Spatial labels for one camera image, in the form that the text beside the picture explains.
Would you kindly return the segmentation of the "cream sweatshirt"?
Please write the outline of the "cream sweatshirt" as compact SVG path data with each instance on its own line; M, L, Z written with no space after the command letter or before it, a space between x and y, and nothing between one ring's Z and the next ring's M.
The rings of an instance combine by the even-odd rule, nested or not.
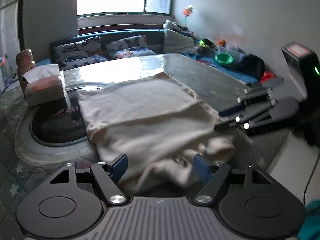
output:
M188 188L198 181L193 158L226 163L233 137L219 135L217 111L167 73L125 81L95 91L78 91L89 139L99 158L128 157L123 181L144 192L164 181Z

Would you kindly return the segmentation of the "pile of dark clothes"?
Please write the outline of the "pile of dark clothes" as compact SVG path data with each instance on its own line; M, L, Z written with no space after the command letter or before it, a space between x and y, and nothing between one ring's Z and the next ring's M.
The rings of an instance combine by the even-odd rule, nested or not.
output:
M265 63L261 58L249 54L244 56L242 61L239 63L238 71L259 81L265 72Z

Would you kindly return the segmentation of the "clear plastic bin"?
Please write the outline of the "clear plastic bin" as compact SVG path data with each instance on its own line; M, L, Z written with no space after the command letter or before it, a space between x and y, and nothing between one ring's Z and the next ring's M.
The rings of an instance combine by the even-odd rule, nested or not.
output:
M245 53L242 51L238 51L238 47L230 47L226 45L225 47L217 46L217 52L218 53L225 53L228 55L231 55L235 62L239 63L242 61L242 59L246 56Z

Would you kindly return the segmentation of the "green plastic bowl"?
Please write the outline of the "green plastic bowl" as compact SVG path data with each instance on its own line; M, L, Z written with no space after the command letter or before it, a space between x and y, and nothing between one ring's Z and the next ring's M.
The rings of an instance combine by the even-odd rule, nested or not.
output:
M231 66L234 63L233 57L226 53L215 54L215 61L221 66Z

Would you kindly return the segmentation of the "black induction cooktop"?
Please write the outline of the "black induction cooktop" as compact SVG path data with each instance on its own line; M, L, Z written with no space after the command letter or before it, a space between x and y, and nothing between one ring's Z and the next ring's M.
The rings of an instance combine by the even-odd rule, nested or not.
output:
M77 90L68 91L64 99L39 105L29 131L32 138L43 146L62 147L85 141L87 134Z

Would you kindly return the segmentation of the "green black toy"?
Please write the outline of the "green black toy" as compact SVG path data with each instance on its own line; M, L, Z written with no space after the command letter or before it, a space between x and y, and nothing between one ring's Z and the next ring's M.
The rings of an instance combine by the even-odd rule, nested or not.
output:
M216 45L211 40L204 38L199 40L198 51L201 54L206 53L208 51L216 51Z

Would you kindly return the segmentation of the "grey cushion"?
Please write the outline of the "grey cushion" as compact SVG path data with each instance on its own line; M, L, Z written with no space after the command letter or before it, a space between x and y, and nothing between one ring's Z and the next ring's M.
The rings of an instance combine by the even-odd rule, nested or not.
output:
M198 52L195 49L195 42L191 37L182 35L170 29L164 30L163 52L198 55Z

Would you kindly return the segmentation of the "tissue box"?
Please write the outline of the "tissue box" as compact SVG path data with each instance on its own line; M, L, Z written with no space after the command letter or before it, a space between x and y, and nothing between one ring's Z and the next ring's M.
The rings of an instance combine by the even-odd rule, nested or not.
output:
M28 106L33 107L65 97L65 76L58 64L35 67L22 75Z

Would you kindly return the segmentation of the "colourful pinwheel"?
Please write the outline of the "colourful pinwheel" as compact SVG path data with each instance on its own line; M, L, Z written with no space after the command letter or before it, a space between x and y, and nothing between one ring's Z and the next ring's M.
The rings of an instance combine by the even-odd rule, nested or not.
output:
M188 17L193 13L193 5L189 4L184 7L183 15L184 15L184 27L187 27Z

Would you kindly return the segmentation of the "teal left sleeve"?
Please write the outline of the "teal left sleeve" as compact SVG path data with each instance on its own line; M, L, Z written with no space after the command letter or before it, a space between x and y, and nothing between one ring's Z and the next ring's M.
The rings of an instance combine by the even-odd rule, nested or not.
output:
M306 218L297 238L300 240L319 240L320 238L320 201L315 199L306 207Z

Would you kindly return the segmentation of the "left butterfly pillow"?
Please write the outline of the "left butterfly pillow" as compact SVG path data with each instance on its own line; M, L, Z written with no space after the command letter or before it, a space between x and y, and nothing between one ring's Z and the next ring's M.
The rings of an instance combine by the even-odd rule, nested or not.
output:
M57 46L53 52L54 60L61 70L108 61L101 48L101 37L99 36Z

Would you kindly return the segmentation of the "butterfly pillow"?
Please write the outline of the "butterfly pillow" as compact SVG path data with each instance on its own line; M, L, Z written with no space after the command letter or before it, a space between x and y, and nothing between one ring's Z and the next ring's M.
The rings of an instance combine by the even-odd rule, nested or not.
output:
M122 38L107 44L105 48L113 60L156 54L148 48L145 35Z
M54 60L61 70L108 61L101 48L101 37L99 36L57 46L53 52Z

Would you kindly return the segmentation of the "right butterfly pillow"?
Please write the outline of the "right butterfly pillow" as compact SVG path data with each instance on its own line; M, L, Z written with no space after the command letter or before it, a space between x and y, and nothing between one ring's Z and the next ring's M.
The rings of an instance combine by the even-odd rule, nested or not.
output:
M148 48L145 35L122 38L107 44L105 48L113 60L156 54Z

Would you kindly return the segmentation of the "pink water bottle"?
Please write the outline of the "pink water bottle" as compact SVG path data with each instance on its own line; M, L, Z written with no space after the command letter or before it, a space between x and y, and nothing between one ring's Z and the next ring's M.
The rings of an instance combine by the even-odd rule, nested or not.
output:
M36 67L32 50L25 49L23 51L20 51L16 55L16 65L17 65L17 76L18 76L18 80L20 82L20 87L21 87L22 92L24 92L24 90L27 86L27 81L25 80L23 75L26 72L28 72L31 69Z

